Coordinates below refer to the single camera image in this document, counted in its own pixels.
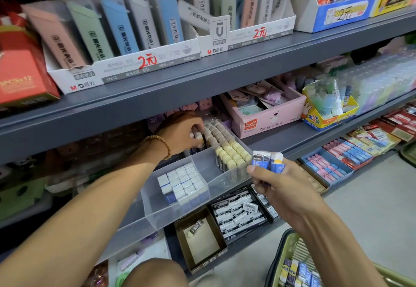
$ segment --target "knee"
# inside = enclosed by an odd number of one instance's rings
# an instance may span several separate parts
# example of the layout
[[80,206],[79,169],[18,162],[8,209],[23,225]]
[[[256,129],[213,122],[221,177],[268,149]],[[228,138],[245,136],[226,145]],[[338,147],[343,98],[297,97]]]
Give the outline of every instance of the knee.
[[180,265],[170,259],[153,258],[135,267],[128,275],[130,281],[143,286],[188,286],[188,280]]

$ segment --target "transparent tray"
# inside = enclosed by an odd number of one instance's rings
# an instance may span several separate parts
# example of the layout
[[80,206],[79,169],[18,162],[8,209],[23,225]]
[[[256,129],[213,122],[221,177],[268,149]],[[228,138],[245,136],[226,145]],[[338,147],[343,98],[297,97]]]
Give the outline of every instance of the transparent tray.
[[[238,137],[228,128],[227,130],[248,153],[253,154],[252,150]],[[216,165],[215,148],[213,147],[194,155],[190,155],[185,151],[184,155],[184,158],[153,171],[128,210],[120,228],[110,240],[98,263],[185,216],[187,213],[216,197],[223,195],[225,192],[250,178],[245,166],[237,167],[223,173]],[[190,162],[194,164],[196,170],[202,177],[205,188],[192,199],[169,204],[160,189],[157,178]]]

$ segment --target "white display box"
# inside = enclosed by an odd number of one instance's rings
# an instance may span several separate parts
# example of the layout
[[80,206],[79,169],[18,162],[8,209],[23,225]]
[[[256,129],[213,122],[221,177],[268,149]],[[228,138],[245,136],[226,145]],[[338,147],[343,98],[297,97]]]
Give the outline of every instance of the white display box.
[[105,59],[94,62],[90,66],[72,69],[61,68],[43,43],[46,69],[64,94],[89,89],[200,59],[198,35],[193,28],[189,32],[192,35],[191,39],[183,42]]
[[229,15],[213,17],[210,22],[210,35],[199,37],[201,57],[292,34],[296,15],[290,1],[283,15],[284,18],[280,20],[234,31],[230,31]]
[[375,0],[346,0],[318,5],[318,0],[291,0],[296,31],[315,33],[367,19]]

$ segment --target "forearm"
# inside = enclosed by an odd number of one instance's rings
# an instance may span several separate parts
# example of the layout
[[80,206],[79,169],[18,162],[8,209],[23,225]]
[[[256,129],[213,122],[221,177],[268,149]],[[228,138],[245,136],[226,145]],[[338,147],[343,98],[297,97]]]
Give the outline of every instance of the forearm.
[[327,206],[304,216],[304,239],[326,287],[387,286],[344,222]]
[[[152,147],[160,152],[149,152]],[[163,148],[160,142],[146,143],[128,167],[101,177],[65,205],[1,264],[0,285],[79,287],[166,155]],[[36,262],[24,266],[33,258]]]

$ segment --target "person's left hand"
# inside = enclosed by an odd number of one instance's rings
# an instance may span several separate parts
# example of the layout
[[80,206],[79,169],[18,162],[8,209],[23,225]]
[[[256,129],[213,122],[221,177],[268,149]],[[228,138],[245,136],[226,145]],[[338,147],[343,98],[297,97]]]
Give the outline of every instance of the person's left hand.
[[189,133],[195,126],[198,131],[204,132],[202,118],[195,116],[193,111],[181,111],[170,115],[160,124],[156,135],[163,137],[171,149],[171,155],[181,153],[185,149],[198,147],[200,141],[191,138]]

